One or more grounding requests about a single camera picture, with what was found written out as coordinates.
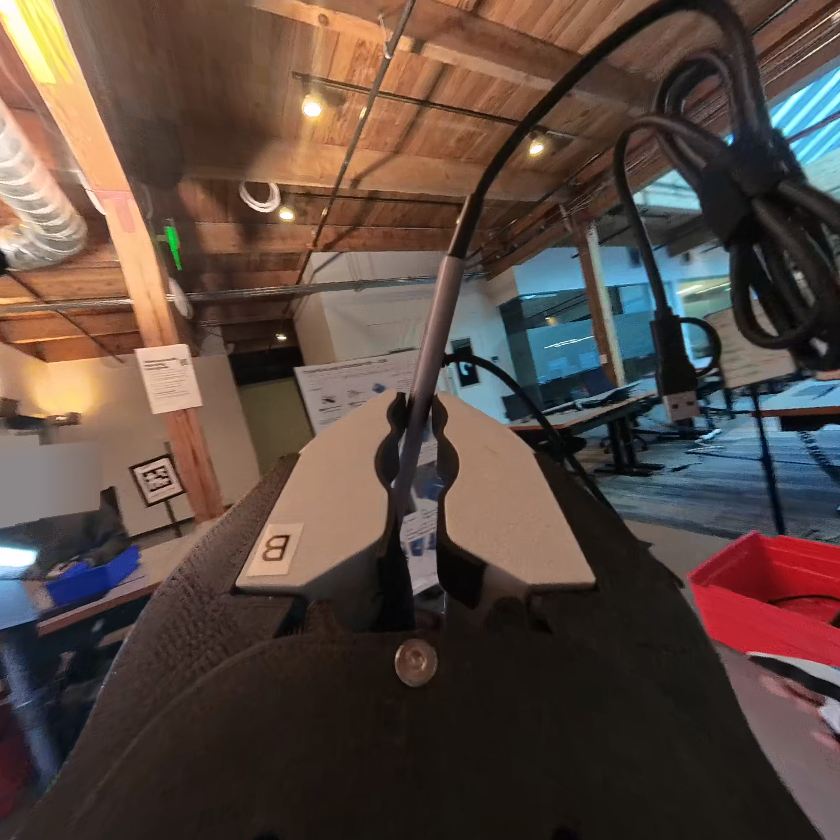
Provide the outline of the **wooden post with notice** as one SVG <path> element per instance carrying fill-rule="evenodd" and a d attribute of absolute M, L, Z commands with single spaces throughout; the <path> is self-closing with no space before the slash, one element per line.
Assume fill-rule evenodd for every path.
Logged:
<path fill-rule="evenodd" d="M 2 26 L 97 197 L 144 348 L 182 343 L 168 274 L 54 2 L 2 2 Z M 224 512 L 197 408 L 162 414 L 197 523 Z"/>

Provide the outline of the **wood framed whiteboard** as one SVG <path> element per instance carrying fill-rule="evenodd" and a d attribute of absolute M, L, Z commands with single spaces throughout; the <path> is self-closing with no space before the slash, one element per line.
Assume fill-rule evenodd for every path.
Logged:
<path fill-rule="evenodd" d="M 736 390 L 775 380 L 808 380 L 786 350 L 766 350 L 740 333 L 730 308 L 706 315 L 721 343 L 720 371 L 727 389 Z"/>

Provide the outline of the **plain wooden post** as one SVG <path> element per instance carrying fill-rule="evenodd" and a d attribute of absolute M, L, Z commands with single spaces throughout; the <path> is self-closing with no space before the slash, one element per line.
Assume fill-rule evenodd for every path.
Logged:
<path fill-rule="evenodd" d="M 577 248 L 589 305 L 592 332 L 607 378 L 615 386 L 627 382 L 616 337 L 613 307 L 606 286 L 601 247 L 594 220 L 582 213 L 572 216 L 571 237 Z"/>

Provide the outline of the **blue plastic bin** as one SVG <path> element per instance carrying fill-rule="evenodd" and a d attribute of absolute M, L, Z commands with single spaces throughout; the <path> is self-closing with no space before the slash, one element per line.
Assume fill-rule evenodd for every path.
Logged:
<path fill-rule="evenodd" d="M 47 580 L 45 589 L 54 606 L 71 606 L 96 600 L 131 576 L 140 565 L 140 549 L 129 546 L 109 562 L 91 566 L 79 561 L 57 577 Z"/>

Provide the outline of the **white paper notice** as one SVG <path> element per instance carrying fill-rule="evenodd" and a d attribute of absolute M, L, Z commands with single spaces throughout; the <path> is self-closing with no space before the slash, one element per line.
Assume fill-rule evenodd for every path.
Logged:
<path fill-rule="evenodd" d="M 153 415 L 186 411 L 203 405 L 193 356 L 186 343 L 139 348 L 134 354 Z"/>

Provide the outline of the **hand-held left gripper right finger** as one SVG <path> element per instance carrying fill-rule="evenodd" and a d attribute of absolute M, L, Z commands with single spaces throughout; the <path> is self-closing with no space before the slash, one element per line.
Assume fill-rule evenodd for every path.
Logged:
<path fill-rule="evenodd" d="M 436 395 L 437 577 L 471 611 L 500 599 L 589 591 L 595 574 L 537 455 L 508 426 Z"/>

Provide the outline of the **wooden office desk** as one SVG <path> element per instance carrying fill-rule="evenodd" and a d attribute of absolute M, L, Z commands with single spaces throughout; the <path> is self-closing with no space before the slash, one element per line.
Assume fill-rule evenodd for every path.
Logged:
<path fill-rule="evenodd" d="M 608 454 L 612 460 L 594 467 L 595 474 L 646 478 L 665 469 L 665 466 L 639 460 L 634 446 L 633 421 L 658 405 L 655 391 L 640 392 L 622 401 L 552 412 L 547 415 L 547 421 L 555 432 L 572 437 L 580 437 L 597 427 L 606 427 Z"/>

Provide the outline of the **fiducial marker sign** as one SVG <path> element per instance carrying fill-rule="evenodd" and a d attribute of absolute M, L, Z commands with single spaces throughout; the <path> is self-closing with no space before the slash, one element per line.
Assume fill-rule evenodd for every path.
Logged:
<path fill-rule="evenodd" d="M 186 493 L 174 459 L 169 454 L 132 465 L 129 473 L 147 508 L 169 502 Z"/>

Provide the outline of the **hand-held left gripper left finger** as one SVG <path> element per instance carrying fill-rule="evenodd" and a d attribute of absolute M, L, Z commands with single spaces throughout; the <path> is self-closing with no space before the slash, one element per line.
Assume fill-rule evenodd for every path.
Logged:
<path fill-rule="evenodd" d="M 406 396 L 383 392 L 299 454 L 235 589 L 331 602 L 354 631 L 414 624 L 413 590 L 396 526 Z"/>

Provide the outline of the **red plastic bin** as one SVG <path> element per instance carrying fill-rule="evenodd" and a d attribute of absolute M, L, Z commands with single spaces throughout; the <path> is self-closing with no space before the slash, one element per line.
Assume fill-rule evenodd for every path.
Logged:
<path fill-rule="evenodd" d="M 750 532 L 688 574 L 707 634 L 746 655 L 839 666 L 839 548 Z"/>

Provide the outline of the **silver air duct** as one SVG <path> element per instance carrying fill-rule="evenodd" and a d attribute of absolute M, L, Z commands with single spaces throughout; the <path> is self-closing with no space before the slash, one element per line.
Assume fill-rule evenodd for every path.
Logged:
<path fill-rule="evenodd" d="M 12 111 L 1 103 L 1 198 L 17 222 L 1 230 L 3 265 L 43 270 L 78 256 L 88 226 L 40 159 Z"/>

